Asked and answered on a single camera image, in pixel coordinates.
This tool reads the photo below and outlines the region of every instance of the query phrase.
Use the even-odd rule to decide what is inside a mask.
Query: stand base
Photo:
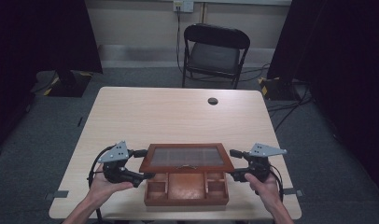
[[[300,101],[301,97],[291,82],[279,79],[259,79],[262,95],[271,101]]]
[[[91,80],[91,75],[88,73],[73,73],[76,79],[76,85],[64,85],[58,78],[52,83],[50,88],[44,92],[46,96],[60,97],[82,97],[82,94],[87,89],[88,83]]]

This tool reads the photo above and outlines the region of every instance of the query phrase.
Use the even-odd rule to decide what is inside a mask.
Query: chair seat
[[[195,68],[235,75],[239,54],[239,49],[195,43],[189,56],[188,69]]]

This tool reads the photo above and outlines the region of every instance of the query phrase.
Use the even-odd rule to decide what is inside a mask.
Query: wooden box
[[[146,182],[147,206],[225,205],[226,172],[234,168],[216,144],[151,144],[139,171],[155,173]]]

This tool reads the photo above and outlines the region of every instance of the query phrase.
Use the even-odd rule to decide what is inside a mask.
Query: forearm
[[[67,217],[63,224],[83,224],[86,223],[91,214],[97,209],[94,203],[86,197],[80,202],[73,212]]]
[[[271,208],[271,214],[274,217],[274,222],[276,224],[293,224],[291,216],[288,213],[286,207],[279,203],[273,208]]]

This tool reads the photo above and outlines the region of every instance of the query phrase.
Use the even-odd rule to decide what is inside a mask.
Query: wooden table top
[[[218,99],[216,105],[209,98]],[[66,218],[88,192],[87,176],[100,151],[125,140],[128,149],[150,144],[222,143],[227,151],[249,151],[255,143],[279,147],[262,95],[258,91],[104,87],[100,89],[78,140],[59,190],[67,198],[54,199],[52,218]],[[126,167],[138,172],[142,158]],[[269,158],[292,188],[283,156]],[[232,158],[235,168],[248,166]],[[117,192],[101,207],[105,219],[125,220],[250,220],[272,218],[248,183],[230,175],[226,206],[145,206],[146,181],[137,189]],[[284,204],[293,219],[302,215],[296,195]]]

